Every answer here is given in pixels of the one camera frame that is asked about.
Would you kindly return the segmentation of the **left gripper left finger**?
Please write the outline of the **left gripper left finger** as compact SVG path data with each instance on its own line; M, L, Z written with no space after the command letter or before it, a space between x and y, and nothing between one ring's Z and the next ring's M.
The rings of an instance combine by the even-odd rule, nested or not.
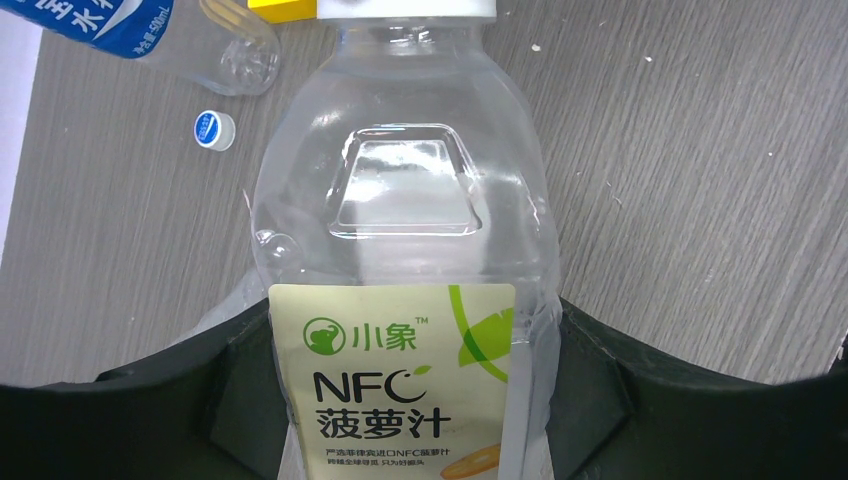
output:
M5 479L274 479L289 419L269 306L90 383L1 389Z

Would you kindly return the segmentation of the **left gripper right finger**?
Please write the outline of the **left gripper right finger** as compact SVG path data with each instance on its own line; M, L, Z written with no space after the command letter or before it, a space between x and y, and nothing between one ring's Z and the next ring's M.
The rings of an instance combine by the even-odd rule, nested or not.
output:
M769 385L658 350L565 303L547 424L557 479L843 479L847 352Z

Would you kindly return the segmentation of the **fruit label plastic bottle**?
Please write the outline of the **fruit label plastic bottle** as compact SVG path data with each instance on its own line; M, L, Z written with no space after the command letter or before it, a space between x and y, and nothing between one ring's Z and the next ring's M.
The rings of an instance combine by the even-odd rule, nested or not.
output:
M557 228L491 1L322 1L339 32L266 150L253 251L310 479L535 479Z

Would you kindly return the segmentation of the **white blue bottle cap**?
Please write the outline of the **white blue bottle cap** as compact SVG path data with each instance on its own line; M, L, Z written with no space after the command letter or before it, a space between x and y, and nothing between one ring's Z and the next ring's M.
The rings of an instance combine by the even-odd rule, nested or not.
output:
M193 137L203 148L217 152L226 151L236 137L235 121L229 114L204 110L194 121Z

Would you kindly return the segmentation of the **blue label water bottle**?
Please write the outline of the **blue label water bottle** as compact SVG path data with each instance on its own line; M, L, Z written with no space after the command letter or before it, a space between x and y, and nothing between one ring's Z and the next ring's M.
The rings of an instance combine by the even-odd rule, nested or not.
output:
M1 7L72 41L225 96L261 95L280 70L277 35L236 1L20 0Z

